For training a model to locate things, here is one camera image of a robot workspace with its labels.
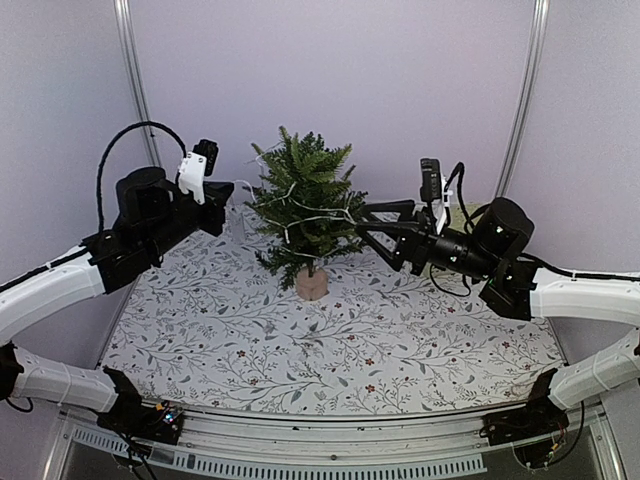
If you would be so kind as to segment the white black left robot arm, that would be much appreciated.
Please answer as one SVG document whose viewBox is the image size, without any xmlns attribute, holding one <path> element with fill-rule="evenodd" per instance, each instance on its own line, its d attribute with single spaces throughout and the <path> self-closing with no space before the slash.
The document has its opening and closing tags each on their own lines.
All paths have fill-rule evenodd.
<svg viewBox="0 0 640 480">
<path fill-rule="evenodd" d="M 1 397 L 37 398 L 109 413 L 128 434 L 148 426 L 148 412 L 125 374 L 88 370 L 34 355 L 13 339 L 78 302 L 111 294 L 158 268 L 197 230 L 218 236 L 231 182 L 176 185 L 160 167 L 144 167 L 116 184 L 119 215 L 112 228 L 85 238 L 63 256 L 1 288 Z"/>
</svg>

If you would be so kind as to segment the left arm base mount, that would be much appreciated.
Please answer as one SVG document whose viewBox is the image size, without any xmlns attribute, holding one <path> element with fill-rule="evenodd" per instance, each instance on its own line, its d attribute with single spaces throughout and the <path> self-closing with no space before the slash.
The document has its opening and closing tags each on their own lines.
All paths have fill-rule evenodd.
<svg viewBox="0 0 640 480">
<path fill-rule="evenodd" d="M 169 401 L 146 406 L 138 398 L 118 398 L 108 412 L 97 413 L 101 428 L 140 439 L 177 445 L 184 424 L 184 409 Z"/>
</svg>

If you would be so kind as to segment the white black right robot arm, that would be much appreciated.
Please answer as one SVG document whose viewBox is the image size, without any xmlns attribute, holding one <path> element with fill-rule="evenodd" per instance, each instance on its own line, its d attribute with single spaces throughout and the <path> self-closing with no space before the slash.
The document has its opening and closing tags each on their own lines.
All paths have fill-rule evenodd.
<svg viewBox="0 0 640 480">
<path fill-rule="evenodd" d="M 586 359 L 541 374 L 517 415 L 517 427 L 537 436 L 565 411 L 639 376 L 639 278 L 631 274 L 562 270 L 525 254 L 534 231 L 521 207 L 499 197 L 481 208 L 470 233 L 438 225 L 431 208 L 411 200 L 368 204 L 359 236 L 394 270 L 426 265 L 482 283 L 480 299 L 515 320 L 572 318 L 627 324 L 630 331 Z"/>
</svg>

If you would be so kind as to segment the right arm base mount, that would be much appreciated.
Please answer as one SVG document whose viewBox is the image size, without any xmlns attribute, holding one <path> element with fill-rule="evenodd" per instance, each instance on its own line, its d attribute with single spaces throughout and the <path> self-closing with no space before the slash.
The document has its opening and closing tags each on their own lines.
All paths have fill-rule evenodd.
<svg viewBox="0 0 640 480">
<path fill-rule="evenodd" d="M 586 408 L 580 403 L 580 422 L 570 446 L 567 445 L 569 418 L 564 410 L 546 402 L 527 403 L 525 406 L 494 412 L 482 417 L 478 435 L 490 446 L 513 444 L 518 463 L 528 471 L 546 470 L 570 456 L 584 430 Z"/>
</svg>

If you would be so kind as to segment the small green christmas tree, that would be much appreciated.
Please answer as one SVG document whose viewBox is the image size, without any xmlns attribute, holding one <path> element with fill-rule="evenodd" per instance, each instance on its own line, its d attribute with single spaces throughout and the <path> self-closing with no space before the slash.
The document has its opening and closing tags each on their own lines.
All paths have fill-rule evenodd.
<svg viewBox="0 0 640 480">
<path fill-rule="evenodd" d="M 282 289 L 319 300 L 329 293 L 324 263 L 364 246 L 355 225 L 363 219 L 367 194 L 352 188 L 355 167 L 344 166 L 352 146 L 328 147 L 320 134 L 300 136 L 281 126 L 276 147 L 252 147 L 267 171 L 247 206 L 261 219 L 258 231 L 275 241 L 256 259 L 281 276 Z"/>
</svg>

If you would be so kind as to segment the clear wire fairy lights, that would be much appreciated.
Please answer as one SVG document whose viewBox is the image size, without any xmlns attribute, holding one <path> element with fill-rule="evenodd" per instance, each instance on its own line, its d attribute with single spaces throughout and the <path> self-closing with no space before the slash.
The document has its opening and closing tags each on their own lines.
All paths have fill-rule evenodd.
<svg viewBox="0 0 640 480">
<path fill-rule="evenodd" d="M 279 239 L 268 259 L 311 260 L 361 250 L 355 225 L 363 218 L 367 193 L 353 188 L 355 167 L 345 166 L 350 144 L 328 148 L 318 139 L 293 138 L 252 148 L 260 183 L 240 183 L 251 195 L 245 205 L 262 220 L 259 231 Z"/>
</svg>

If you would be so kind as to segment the pale green perforated basket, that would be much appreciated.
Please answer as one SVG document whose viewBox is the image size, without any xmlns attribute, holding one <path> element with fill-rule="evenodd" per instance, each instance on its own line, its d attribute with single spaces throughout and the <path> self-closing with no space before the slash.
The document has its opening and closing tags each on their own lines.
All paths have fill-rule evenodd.
<svg viewBox="0 0 640 480">
<path fill-rule="evenodd" d="M 437 267 L 442 270 L 470 277 L 474 281 L 481 281 L 488 277 L 495 269 L 494 260 L 483 253 L 476 245 L 470 234 L 451 229 L 448 226 L 435 234 L 431 226 L 426 205 L 421 213 L 425 217 L 428 240 L 426 267 Z"/>
</svg>

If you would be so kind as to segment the clear battery box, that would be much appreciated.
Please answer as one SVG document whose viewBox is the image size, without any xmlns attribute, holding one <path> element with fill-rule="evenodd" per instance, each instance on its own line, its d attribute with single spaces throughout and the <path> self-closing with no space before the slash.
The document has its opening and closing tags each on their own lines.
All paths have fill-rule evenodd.
<svg viewBox="0 0 640 480">
<path fill-rule="evenodd" d="M 227 211 L 227 220 L 231 236 L 236 243 L 242 244 L 246 241 L 243 207 L 231 202 Z"/>
</svg>

